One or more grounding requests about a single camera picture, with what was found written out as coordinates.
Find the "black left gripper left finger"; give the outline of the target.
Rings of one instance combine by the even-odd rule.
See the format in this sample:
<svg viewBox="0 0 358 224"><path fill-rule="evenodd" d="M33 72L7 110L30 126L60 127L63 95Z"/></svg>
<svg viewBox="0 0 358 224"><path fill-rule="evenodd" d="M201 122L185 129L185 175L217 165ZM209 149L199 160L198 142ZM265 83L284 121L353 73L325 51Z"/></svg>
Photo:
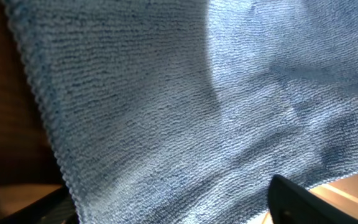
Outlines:
<svg viewBox="0 0 358 224"><path fill-rule="evenodd" d="M0 224L65 223L79 224L67 187L60 187L29 206L0 219Z"/></svg>

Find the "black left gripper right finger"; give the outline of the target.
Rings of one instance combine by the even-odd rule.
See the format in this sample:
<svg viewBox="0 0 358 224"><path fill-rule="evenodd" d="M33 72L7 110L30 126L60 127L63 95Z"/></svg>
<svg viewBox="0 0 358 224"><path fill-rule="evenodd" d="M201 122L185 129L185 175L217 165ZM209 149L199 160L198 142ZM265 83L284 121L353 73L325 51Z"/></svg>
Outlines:
<svg viewBox="0 0 358 224"><path fill-rule="evenodd" d="M358 224L358 219L282 175L272 177L267 201L274 224Z"/></svg>

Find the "blue microfiber cloth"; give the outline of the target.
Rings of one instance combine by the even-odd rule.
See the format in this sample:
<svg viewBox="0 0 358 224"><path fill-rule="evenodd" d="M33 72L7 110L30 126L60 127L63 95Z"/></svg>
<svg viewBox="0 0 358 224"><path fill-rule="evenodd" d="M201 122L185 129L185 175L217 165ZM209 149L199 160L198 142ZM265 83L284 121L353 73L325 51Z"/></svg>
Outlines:
<svg viewBox="0 0 358 224"><path fill-rule="evenodd" d="M6 1L81 223L245 223L358 173L358 1Z"/></svg>

